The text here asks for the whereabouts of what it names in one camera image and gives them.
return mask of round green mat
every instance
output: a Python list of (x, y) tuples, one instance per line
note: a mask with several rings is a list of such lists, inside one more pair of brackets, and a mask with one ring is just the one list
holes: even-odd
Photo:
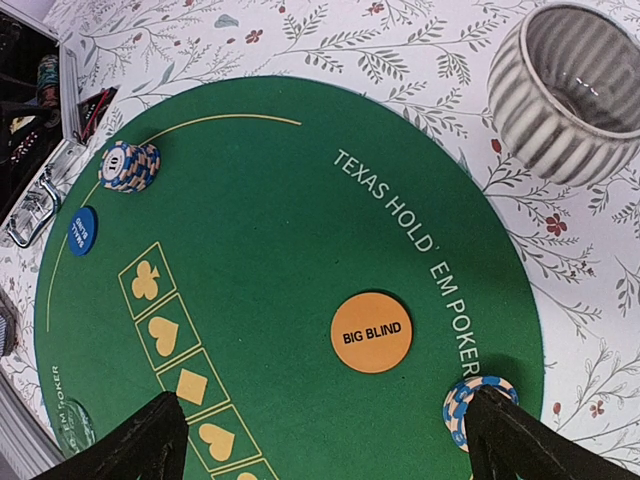
[[(153, 185), (96, 186), (104, 148), (149, 139)], [(191, 424), (187, 480), (466, 479), (442, 420), (455, 383), (505, 377), (539, 414), (540, 327), (507, 233), (396, 114), (323, 84), (248, 78), (167, 100), (104, 148), (56, 219), (36, 298), (42, 390), (67, 455), (91, 436), (85, 415), (100, 439), (167, 389)], [(98, 238), (74, 257), (66, 233), (85, 204)], [(367, 291), (400, 300), (413, 325), (385, 373), (350, 369), (331, 344), (336, 310)]]

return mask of white floral tablecloth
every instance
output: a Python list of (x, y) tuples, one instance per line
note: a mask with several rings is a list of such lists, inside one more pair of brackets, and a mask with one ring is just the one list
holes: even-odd
[[(543, 330), (542, 420), (640, 473), (640, 161), (589, 189), (551, 185), (511, 158), (487, 109), (493, 53), (541, 3), (58, 0), (45, 22), (78, 54), (81, 96), (119, 87), (62, 188), (127, 121), (207, 82), (292, 75), (387, 105), (468, 171), (520, 253)], [(584, 3), (640, 32), (638, 0)], [(33, 303), (47, 235), (28, 250), (0, 249), (0, 287), (21, 314), (19, 347), (2, 368), (44, 425)]]

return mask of poker mat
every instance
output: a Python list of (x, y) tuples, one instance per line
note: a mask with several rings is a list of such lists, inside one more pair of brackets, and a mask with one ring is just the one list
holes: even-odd
[[(98, 183), (116, 141), (159, 149), (144, 191)], [(83, 206), (97, 237), (75, 256)], [(117, 132), (56, 218), (35, 307), (67, 456), (170, 390), (188, 480), (466, 480), (453, 385), (500, 376), (541, 411), (535, 303), (481, 191), (401, 116), (312, 81), (202, 86)]]

